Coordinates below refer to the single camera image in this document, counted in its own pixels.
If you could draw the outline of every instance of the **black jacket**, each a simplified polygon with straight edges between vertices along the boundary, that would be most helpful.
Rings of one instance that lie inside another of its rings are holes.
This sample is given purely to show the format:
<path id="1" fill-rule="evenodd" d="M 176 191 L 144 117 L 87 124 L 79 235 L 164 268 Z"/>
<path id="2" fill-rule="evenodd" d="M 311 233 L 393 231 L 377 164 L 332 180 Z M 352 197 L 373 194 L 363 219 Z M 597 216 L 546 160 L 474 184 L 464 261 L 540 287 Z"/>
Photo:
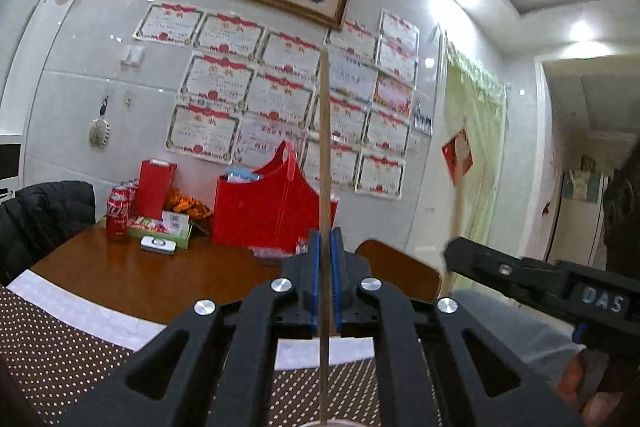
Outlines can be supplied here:
<path id="1" fill-rule="evenodd" d="M 95 224 L 94 188 L 68 181 L 18 190 L 0 205 L 0 284 Z"/>

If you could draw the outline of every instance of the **gray sleeve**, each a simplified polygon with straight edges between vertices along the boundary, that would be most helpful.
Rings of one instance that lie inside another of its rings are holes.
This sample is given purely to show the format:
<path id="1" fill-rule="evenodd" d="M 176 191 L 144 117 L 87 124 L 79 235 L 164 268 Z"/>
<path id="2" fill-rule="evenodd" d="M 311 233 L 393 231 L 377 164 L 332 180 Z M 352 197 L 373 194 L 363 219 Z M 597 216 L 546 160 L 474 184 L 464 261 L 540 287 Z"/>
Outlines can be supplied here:
<path id="1" fill-rule="evenodd" d="M 550 385 L 560 381 L 569 360 L 584 347 L 572 343 L 567 333 L 488 295 L 460 290 L 452 297 Z"/>

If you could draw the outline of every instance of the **green curtain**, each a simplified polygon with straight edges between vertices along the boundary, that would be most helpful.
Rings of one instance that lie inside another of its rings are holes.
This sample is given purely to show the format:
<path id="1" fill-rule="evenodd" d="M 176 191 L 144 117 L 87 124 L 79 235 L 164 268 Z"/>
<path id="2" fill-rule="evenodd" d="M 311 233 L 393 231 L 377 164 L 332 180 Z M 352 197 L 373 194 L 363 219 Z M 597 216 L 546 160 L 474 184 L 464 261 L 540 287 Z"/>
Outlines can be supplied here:
<path id="1" fill-rule="evenodd" d="M 485 244 L 502 165 L 507 93 L 482 64 L 447 42 L 445 118 L 454 133 L 465 123 L 474 165 L 465 175 L 465 237 Z"/>

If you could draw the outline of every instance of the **wooden stick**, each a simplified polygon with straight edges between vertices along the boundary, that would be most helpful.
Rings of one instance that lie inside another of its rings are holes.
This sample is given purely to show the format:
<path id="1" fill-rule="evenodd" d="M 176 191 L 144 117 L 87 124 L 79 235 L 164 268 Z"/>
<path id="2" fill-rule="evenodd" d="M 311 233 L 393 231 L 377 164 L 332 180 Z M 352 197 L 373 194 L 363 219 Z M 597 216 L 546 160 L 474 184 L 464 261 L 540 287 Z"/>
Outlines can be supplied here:
<path id="1" fill-rule="evenodd" d="M 320 425 L 329 419 L 329 334 L 333 292 L 329 231 L 331 230 L 331 104 L 329 61 L 326 49 L 320 53 Z"/>
<path id="2" fill-rule="evenodd" d="M 458 157 L 458 151 L 460 151 L 461 147 L 456 146 L 458 144 L 458 140 L 462 140 L 462 136 L 458 136 L 456 138 L 456 142 L 454 143 L 454 153 L 456 159 L 456 167 L 453 171 L 453 179 L 456 185 L 456 195 L 453 203 L 453 214 L 451 215 L 451 238 L 455 239 L 456 237 L 460 237 L 460 233 L 462 233 L 462 216 L 464 213 L 464 204 L 465 204 L 465 194 L 463 184 L 465 182 L 465 176 L 463 174 L 463 158 Z M 440 293 L 438 294 L 438 298 L 446 297 L 451 289 L 453 288 L 453 283 L 455 282 L 456 276 L 453 272 L 446 271 L 444 276 L 442 277 L 442 285 L 440 286 Z"/>

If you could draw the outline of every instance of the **red bag handle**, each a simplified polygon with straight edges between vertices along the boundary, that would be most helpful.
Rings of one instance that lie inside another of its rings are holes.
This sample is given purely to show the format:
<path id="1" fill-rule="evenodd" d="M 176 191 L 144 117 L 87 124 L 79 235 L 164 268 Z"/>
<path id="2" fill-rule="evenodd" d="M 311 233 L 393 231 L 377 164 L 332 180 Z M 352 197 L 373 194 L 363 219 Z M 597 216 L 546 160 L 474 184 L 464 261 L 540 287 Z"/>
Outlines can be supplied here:
<path id="1" fill-rule="evenodd" d="M 293 176 L 296 174 L 296 150 L 293 148 L 293 145 L 284 140 L 276 150 L 275 157 L 282 158 L 284 162 L 284 151 L 287 150 L 287 180 L 290 182 L 293 181 Z"/>

